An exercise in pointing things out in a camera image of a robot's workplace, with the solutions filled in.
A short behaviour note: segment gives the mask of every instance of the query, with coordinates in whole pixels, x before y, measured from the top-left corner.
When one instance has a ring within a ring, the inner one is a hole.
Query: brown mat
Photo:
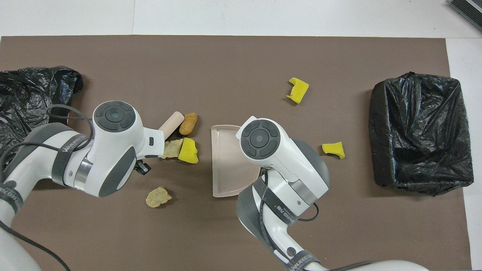
[[[323,266],[404,259],[431,270],[470,269],[462,189],[432,198],[378,187],[368,140],[373,86],[408,71],[449,76],[443,39],[2,37],[1,70],[57,65],[83,75],[85,88],[73,106],[85,113],[123,100],[149,128],[176,110],[200,116],[192,135],[196,165],[150,159],[148,175],[133,173],[123,189],[102,199],[37,185],[13,227],[74,271],[283,270],[239,223],[237,197],[211,196],[210,127],[241,125],[251,115],[276,120],[319,153],[322,143],[343,142],[345,159],[324,157],[331,188],[318,201],[320,217],[290,228]],[[291,77],[310,84],[300,105],[285,97]],[[157,186],[174,199],[152,209],[144,200]],[[25,247],[44,270],[61,270]]]

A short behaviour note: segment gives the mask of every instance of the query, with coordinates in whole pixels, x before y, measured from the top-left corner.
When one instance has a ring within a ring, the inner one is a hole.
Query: white robotic arm
[[[93,114],[95,139],[75,150],[88,137],[61,123],[35,128],[4,171],[0,182],[0,221],[10,226],[14,215],[35,184],[51,178],[96,197],[119,190],[134,167],[142,174],[150,168],[141,159],[162,156],[164,133],[143,127],[137,111],[121,101],[99,105]],[[7,232],[0,230],[0,262],[3,271],[40,270],[31,256]]]
[[[327,270],[287,233],[288,226],[328,190],[329,173],[324,161],[308,144],[289,138],[270,119],[250,117],[236,137],[246,158],[268,169],[238,196],[236,211],[242,225],[278,257],[286,270]],[[336,269],[344,270],[427,271],[400,260]]]

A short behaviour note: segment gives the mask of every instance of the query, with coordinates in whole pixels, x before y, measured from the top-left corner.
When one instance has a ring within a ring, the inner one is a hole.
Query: yellow foam piece
[[[198,149],[196,149],[196,142],[191,138],[185,137],[181,147],[181,152],[179,153],[179,160],[196,164],[199,162],[197,153]]]
[[[343,159],[345,157],[345,152],[343,151],[343,145],[340,142],[333,144],[322,144],[321,148],[325,153],[331,153]]]
[[[308,90],[309,85],[295,77],[291,78],[289,82],[293,84],[293,88],[291,89],[291,94],[286,95],[286,97],[292,99],[295,103],[299,104],[301,102],[301,99],[303,99],[306,90]]]

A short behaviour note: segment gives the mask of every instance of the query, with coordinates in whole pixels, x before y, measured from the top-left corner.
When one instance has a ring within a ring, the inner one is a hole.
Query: white tile
[[[0,36],[132,34],[134,0],[0,0]]]
[[[450,75],[460,81],[469,119],[474,183],[464,189],[472,269],[482,270],[482,39],[447,39]]]
[[[482,37],[446,0],[136,0],[133,33]]]

